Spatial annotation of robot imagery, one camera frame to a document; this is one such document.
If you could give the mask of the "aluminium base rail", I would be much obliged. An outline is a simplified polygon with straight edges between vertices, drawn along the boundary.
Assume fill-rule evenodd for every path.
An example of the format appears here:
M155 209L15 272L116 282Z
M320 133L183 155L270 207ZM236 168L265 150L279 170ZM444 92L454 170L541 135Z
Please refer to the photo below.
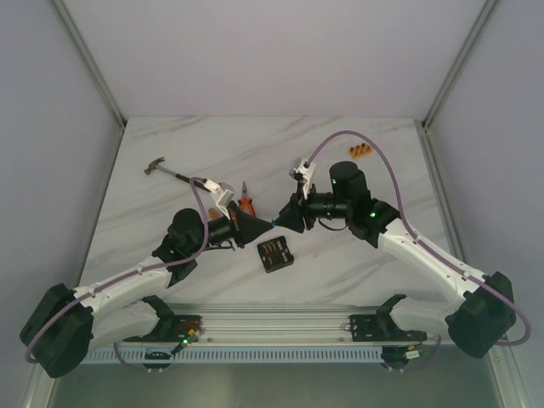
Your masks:
M81 304L58 319L59 306L38 307L21 339L30 341L47 322L52 325L37 344L80 347L84 352L113 343L186 343L193 336L215 343L317 344L346 338L355 343L416 343L431 335L463 339L489 339L496 343L505 333L501 319L482 306L465 301L458 309L447 303L390 298L374 312L349 314L339 310L240 309L204 310L199 314L170 309L161 299L148 297L98 318Z

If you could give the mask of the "orange fuse holder block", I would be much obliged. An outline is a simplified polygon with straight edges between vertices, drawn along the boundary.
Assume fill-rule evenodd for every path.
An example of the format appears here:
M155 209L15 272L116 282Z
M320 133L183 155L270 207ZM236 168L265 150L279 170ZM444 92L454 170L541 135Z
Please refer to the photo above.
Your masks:
M367 156L373 152L372 147L367 144L357 144L349 148L348 153L353 159L359 159L363 156Z

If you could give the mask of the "black fuse box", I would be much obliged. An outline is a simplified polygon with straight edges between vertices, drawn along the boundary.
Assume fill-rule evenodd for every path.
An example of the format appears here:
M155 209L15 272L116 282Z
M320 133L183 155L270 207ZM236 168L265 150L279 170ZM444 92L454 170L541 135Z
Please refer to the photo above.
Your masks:
M281 235L257 244L258 256L267 274L294 264L286 237Z

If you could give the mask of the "claw hammer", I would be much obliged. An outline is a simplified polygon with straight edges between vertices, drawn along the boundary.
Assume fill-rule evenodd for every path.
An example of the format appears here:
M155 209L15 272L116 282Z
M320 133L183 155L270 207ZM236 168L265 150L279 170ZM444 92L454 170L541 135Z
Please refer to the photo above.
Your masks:
M174 178L176 178L177 180L180 180L186 184L188 184L190 182L190 178L187 177L187 176L184 176L180 173L176 173L174 172L173 170L165 167L162 165L162 163L165 161L165 158L164 157L159 157L155 160L153 160L148 166L147 168L144 170L144 174L145 175L150 175L151 173L153 173L154 171L159 171L159 172L162 172L162 173L165 173L167 175L170 175Z

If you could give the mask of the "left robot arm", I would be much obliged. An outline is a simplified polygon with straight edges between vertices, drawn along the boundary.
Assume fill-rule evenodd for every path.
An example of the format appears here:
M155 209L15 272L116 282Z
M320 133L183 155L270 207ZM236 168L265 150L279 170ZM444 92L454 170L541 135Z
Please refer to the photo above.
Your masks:
M95 349L131 338L169 339L174 312L161 295L189 276L199 254L226 241L244 247L272 228L234 202L227 210L203 221L196 210L182 209L159 247L138 266L87 286L51 286L20 332L27 360L59 378Z

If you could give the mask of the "orange handled pliers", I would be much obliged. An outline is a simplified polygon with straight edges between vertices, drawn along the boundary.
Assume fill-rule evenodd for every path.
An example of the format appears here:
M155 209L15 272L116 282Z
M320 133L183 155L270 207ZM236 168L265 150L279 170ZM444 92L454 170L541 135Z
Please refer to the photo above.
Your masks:
M247 213L253 217L256 216L256 212L252 204L252 198L248 195L247 184L245 181L242 182L241 197L238 202L239 202L239 208L244 213Z

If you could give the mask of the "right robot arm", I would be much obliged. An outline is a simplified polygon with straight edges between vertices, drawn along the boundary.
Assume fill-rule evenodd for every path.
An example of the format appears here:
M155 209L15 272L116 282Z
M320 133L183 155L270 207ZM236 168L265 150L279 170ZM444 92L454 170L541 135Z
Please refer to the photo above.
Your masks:
M280 210L276 224L303 233L319 218L341 219L356 238L397 258L426 276L445 298L420 301L400 294L378 311L377 331L387 339L402 332L446 335L465 354L482 358L514 325L513 286L502 273L487 275L468 267L425 240L385 201L372 197L366 176L350 161L330 167L332 190L317 192L314 164L290 171L297 190Z

